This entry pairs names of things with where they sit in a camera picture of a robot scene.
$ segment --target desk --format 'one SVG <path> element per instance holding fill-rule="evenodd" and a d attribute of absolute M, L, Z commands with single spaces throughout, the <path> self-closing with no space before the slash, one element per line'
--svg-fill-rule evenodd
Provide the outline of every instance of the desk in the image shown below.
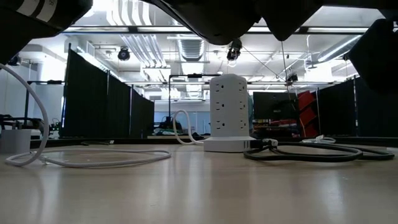
<path fill-rule="evenodd" d="M 160 162 L 111 169 L 69 169 L 40 162 L 20 168 L 0 163 L 0 223 L 384 224 L 398 220 L 397 159 L 256 162 L 242 154 L 203 152 L 201 146 L 97 147 L 166 149 L 173 155 Z M 126 157 L 131 155 L 86 152 L 63 158 L 83 162 Z"/>

